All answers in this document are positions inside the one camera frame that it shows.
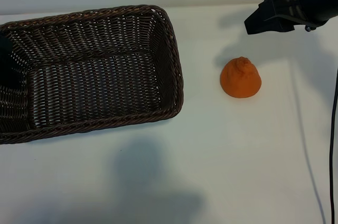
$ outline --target white table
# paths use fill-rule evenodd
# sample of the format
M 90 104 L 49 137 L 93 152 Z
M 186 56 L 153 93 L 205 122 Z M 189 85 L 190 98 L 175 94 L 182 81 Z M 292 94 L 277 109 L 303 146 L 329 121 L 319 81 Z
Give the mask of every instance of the white table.
M 331 222 L 338 19 L 312 33 L 248 36 L 243 22 L 256 8 L 167 8 L 184 77 L 175 118 L 0 146 L 0 223 L 321 224 L 322 214 Z M 4 15 L 0 24 L 46 15 Z M 239 56 L 262 78 L 249 99 L 219 84 Z

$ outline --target orange object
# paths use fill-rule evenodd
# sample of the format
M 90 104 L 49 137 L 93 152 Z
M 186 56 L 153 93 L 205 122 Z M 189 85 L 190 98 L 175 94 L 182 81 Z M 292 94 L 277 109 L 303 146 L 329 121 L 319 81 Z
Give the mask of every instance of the orange object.
M 255 95 L 262 85 L 256 67 L 249 59 L 232 59 L 221 74 L 221 86 L 232 97 L 247 98 Z

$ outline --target woven texture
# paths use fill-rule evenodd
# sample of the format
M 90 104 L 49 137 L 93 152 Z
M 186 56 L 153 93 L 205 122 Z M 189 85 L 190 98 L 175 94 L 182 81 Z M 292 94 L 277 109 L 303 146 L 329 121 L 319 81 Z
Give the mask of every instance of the woven texture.
M 172 25 L 157 6 L 7 23 L 20 90 L 0 86 L 0 144 L 174 117 L 183 79 Z

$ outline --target basket rim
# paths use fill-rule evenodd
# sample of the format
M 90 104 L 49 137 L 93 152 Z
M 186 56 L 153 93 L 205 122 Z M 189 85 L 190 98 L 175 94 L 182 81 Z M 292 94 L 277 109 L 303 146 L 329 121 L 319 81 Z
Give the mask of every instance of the basket rim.
M 46 16 L 41 18 L 33 18 L 28 20 L 7 22 L 0 25 L 0 31 L 6 33 L 8 31 L 15 31 L 16 29 L 26 29 L 31 27 L 49 26 L 54 24 L 66 24 L 80 20 L 99 20 L 108 16 L 119 17 L 128 16 L 135 13 L 151 13 L 158 16 L 157 12 L 167 17 L 167 13 L 159 6 L 155 5 L 136 5 L 136 6 L 119 6 L 112 8 L 102 8 L 97 10 L 85 10 L 69 14 L 61 14 L 54 16 Z

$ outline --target dark object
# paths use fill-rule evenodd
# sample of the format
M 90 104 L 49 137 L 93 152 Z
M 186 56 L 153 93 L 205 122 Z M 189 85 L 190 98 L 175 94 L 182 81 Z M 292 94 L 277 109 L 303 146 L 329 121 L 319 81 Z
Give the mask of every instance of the dark object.
M 332 108 L 332 118 L 331 118 L 331 139 L 330 139 L 330 203 L 331 203 L 331 223 L 334 224 L 334 199 L 333 199 L 333 143 L 334 143 L 334 124 L 336 118 L 336 109 L 337 109 L 337 100 L 338 100 L 338 72 L 336 79 L 336 89 L 333 99 L 333 108 Z
M 264 0 L 245 21 L 248 34 L 289 32 L 294 25 L 315 30 L 338 15 L 338 0 Z
M 11 57 L 13 44 L 0 33 L 0 86 L 20 89 L 22 77 L 19 67 Z
M 172 25 L 157 6 L 85 11 L 0 27 L 18 89 L 0 86 L 0 144 L 155 122 L 183 104 Z

